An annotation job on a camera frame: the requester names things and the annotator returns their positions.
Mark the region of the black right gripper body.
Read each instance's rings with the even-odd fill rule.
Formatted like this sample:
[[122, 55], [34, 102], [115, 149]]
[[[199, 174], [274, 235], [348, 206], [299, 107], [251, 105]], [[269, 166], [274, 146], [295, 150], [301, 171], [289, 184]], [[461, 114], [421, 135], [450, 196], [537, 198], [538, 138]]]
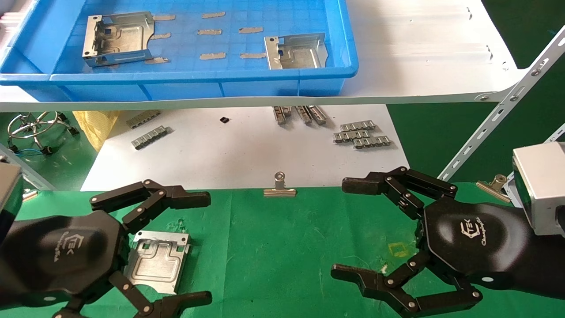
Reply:
[[422, 229], [443, 278], [564, 298], [564, 238], [536, 235], [520, 208], [440, 199], [424, 209]]

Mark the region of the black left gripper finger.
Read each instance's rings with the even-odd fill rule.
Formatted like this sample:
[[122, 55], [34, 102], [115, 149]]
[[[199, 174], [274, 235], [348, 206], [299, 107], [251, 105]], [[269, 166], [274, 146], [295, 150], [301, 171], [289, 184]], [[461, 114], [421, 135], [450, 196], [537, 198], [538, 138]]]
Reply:
[[[133, 316], [134, 318], [180, 318], [185, 309], [205, 306], [212, 302], [211, 292], [201, 291], [166, 296], [150, 303], [123, 274], [123, 271], [113, 272], [108, 279], [108, 283], [116, 287], [136, 308], [137, 313]], [[85, 300], [71, 297], [68, 304], [56, 312], [53, 318], [88, 318], [80, 313], [84, 304], [86, 304]]]
[[147, 179], [91, 197], [90, 204], [93, 211], [106, 213], [133, 206], [122, 218], [122, 226], [127, 233], [136, 234], [166, 209], [208, 207], [211, 196], [208, 192], [188, 193], [181, 185], [163, 186]]

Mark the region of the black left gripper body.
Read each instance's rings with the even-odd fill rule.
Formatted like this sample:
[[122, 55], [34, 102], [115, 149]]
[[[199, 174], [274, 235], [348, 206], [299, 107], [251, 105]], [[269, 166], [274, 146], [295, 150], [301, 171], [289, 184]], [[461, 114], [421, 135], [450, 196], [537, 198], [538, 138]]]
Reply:
[[1, 243], [1, 308], [93, 303], [122, 270], [128, 234], [113, 216], [48, 216], [15, 221]]

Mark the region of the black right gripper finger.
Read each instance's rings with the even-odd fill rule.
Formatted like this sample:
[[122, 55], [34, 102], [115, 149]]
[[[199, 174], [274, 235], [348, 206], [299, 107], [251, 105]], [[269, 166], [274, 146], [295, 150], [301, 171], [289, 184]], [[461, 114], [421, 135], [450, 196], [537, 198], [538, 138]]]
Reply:
[[405, 264], [386, 276], [373, 270], [355, 266], [334, 264], [331, 277], [355, 283], [363, 297], [385, 302], [402, 318], [421, 318], [469, 310], [483, 299], [478, 289], [466, 278], [443, 275], [456, 289], [432, 295], [413, 297], [403, 286], [423, 269], [434, 264], [431, 254], [419, 251]]
[[370, 172], [365, 178], [344, 178], [344, 193], [384, 195], [412, 220], [421, 220], [424, 203], [413, 192], [434, 200], [456, 197], [458, 187], [407, 167], [390, 172]]

